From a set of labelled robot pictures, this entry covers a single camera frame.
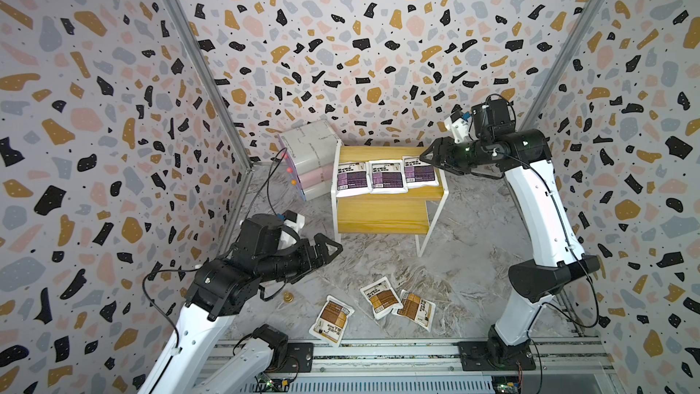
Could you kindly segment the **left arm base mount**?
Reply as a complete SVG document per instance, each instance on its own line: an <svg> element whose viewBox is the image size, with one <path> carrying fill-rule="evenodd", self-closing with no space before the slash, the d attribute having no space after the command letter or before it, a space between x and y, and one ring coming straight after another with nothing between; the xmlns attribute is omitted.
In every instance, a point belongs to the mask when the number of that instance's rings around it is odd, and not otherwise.
<svg viewBox="0 0 700 394"><path fill-rule="evenodd" d="M272 360L265 369L268 373L310 373L313 368L315 345L311 342L292 342L272 348Z"/></svg>

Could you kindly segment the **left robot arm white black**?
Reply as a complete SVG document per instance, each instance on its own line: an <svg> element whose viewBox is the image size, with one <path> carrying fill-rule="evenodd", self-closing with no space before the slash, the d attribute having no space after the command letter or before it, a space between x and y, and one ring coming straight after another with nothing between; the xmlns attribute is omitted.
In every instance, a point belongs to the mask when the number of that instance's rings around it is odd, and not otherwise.
<svg viewBox="0 0 700 394"><path fill-rule="evenodd" d="M229 360L205 381L204 364L222 334L252 298L270 300L264 284L295 284L330 264L344 250L322 233L300 237L304 217L258 213L244 219L229 252L194 269L184 307L167 345L140 386L141 393L236 393L255 381L258 392L288 390L290 383L272 373L297 376L311 368L313 347L297 346L267 324L235 347Z"/></svg>

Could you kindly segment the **two-tier wooden white shelf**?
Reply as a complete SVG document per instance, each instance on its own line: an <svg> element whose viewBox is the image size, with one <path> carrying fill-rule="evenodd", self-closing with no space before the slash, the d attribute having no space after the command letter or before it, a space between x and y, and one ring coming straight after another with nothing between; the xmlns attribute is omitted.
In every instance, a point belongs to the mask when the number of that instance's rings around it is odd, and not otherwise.
<svg viewBox="0 0 700 394"><path fill-rule="evenodd" d="M339 142L331 187L331 206L335 240L350 233L368 235L414 235L417 255L424 255L428 241L450 195L444 171L437 171L437 186L411 189L406 193L363 194L340 198L337 171L341 164L375 160L400 160L417 157L423 147L346 146Z"/></svg>

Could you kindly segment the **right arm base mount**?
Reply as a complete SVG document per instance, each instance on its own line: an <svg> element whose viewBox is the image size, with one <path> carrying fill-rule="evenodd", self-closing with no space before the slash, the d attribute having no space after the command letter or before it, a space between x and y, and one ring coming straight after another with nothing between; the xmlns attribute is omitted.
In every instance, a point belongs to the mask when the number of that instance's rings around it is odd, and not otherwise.
<svg viewBox="0 0 700 394"><path fill-rule="evenodd" d="M518 346L504 346L497 339L461 341L457 347L463 371L536 370L528 341Z"/></svg>

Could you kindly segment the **brown coffee bag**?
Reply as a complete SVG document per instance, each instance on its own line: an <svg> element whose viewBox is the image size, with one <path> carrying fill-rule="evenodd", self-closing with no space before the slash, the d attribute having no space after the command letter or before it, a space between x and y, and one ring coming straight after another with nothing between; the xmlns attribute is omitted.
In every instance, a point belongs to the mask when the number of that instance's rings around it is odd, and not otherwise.
<svg viewBox="0 0 700 394"><path fill-rule="evenodd" d="M326 341L334 348L339 348L345 335L348 319L355 313L355 308L329 295L323 308L309 328L309 334L315 339Z"/></svg>
<svg viewBox="0 0 700 394"><path fill-rule="evenodd" d="M436 314L436 304L404 289L400 292L402 308L395 308L392 314L405 317L426 331L430 331Z"/></svg>
<svg viewBox="0 0 700 394"><path fill-rule="evenodd" d="M387 277L382 277L377 281L360 288L362 296L372 306L372 313L375 320L380 320L399 311L403 304L392 284Z"/></svg>

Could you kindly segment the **aluminium front rail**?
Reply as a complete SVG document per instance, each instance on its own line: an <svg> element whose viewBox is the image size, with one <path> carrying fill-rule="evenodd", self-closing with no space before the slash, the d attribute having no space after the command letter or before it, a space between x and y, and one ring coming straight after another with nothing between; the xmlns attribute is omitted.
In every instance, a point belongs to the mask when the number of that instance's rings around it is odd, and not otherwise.
<svg viewBox="0 0 700 394"><path fill-rule="evenodd" d="M474 339L293 343L280 372L248 376L241 393L622 393L593 337L540 337L523 364L490 365Z"/></svg>

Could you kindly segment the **right corner aluminium profile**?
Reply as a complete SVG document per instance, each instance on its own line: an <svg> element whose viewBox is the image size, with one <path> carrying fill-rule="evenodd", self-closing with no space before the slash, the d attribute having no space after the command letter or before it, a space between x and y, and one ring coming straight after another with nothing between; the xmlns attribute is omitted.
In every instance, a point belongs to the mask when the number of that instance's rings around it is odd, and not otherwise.
<svg viewBox="0 0 700 394"><path fill-rule="evenodd" d="M573 57L604 2L605 0L588 0L583 8L583 12L581 12L581 16L575 22L572 32L563 43L561 52L553 62L551 70L545 77L534 102L532 102L530 109L520 123L521 130L529 130L536 126L539 115L545 109L548 99L557 88L559 80L565 73L568 64L572 62Z"/></svg>

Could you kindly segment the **white box behind shelf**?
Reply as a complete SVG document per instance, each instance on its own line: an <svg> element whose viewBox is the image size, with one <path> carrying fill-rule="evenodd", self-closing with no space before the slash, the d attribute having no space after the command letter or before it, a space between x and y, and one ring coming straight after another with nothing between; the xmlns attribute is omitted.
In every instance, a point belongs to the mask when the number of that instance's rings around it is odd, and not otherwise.
<svg viewBox="0 0 700 394"><path fill-rule="evenodd" d="M303 175L334 162L340 138L327 120L318 120L282 132L278 140L286 148L290 173Z"/></svg>

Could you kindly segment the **left corner aluminium profile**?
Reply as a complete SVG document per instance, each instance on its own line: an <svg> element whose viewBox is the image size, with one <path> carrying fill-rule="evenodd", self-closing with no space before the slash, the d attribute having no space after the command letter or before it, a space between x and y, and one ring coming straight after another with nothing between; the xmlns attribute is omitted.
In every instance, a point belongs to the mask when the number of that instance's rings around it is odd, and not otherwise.
<svg viewBox="0 0 700 394"><path fill-rule="evenodd" d="M182 8L180 0L163 0L163 3L165 9L171 16L175 30L182 39L183 48L191 59L193 67L198 73L202 81L202 85L210 97L215 111L221 120L222 127L232 144L233 155L235 156L237 162L240 162L244 168L244 171L251 171L251 169L253 169L253 163L246 154L244 144L242 143L241 137L233 124L233 120L223 101L223 97L218 89L218 86L215 83L213 74L211 74L211 71L206 64L202 50L199 47L199 43L191 32L189 21L184 9Z"/></svg>

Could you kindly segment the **corner aluminium profile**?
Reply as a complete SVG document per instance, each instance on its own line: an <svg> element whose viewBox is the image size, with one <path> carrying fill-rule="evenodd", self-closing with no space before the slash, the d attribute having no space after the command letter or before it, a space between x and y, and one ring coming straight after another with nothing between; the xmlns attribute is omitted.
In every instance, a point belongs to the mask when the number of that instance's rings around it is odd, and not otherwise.
<svg viewBox="0 0 700 394"><path fill-rule="evenodd" d="M553 62L551 70L545 77L534 102L532 102L530 109L520 123L521 130L529 130L536 126L539 115L545 109L548 99L557 88L559 80L565 73L568 64L572 62L573 57L604 2L605 0L588 0L583 8L583 12L581 12L581 16L575 22L572 32L563 43L561 52Z"/></svg>
<svg viewBox="0 0 700 394"><path fill-rule="evenodd" d="M180 0L163 0L163 3L165 9L171 16L175 30L182 39L183 48L191 59L193 67L198 73L202 81L202 85L210 97L215 111L221 120L222 127L232 144L233 155L235 156L237 162L240 162L244 168L244 171L251 171L251 169L253 169L253 163L246 154L244 144L242 143L241 137L233 124L233 120L223 101L223 97L218 89L218 86L215 83L213 74L211 74L211 71L206 64L202 50L199 47L199 43L191 32L189 21L184 9L182 8Z"/></svg>

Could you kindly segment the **purple coffee bag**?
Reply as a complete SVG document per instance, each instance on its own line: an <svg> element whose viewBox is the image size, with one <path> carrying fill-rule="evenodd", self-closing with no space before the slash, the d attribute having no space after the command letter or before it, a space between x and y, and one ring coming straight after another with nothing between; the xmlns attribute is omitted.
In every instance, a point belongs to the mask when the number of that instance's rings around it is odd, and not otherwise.
<svg viewBox="0 0 700 394"><path fill-rule="evenodd" d="M372 194L402 194L408 192L402 160L368 162Z"/></svg>
<svg viewBox="0 0 700 394"><path fill-rule="evenodd" d="M337 198L353 197L372 192L368 164L347 162L337 168Z"/></svg>
<svg viewBox="0 0 700 394"><path fill-rule="evenodd" d="M439 177L435 168L420 160L419 157L404 156L402 164L408 189L439 186Z"/></svg>

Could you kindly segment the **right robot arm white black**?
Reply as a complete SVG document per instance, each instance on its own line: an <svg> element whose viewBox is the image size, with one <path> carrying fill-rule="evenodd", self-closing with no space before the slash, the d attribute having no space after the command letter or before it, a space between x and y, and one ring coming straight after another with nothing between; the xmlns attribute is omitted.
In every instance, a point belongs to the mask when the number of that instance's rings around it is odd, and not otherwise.
<svg viewBox="0 0 700 394"><path fill-rule="evenodd" d="M469 175L481 166L496 166L519 206L532 241L532 259L511 266L512 292L487 339L477 344L479 367L529 370L532 328L543 308L565 286L590 281L600 268L576 239L557 191L552 155L538 129L519 131L510 101L499 94L464 112L454 109L446 121L450 133L434 140L419 159L442 171Z"/></svg>

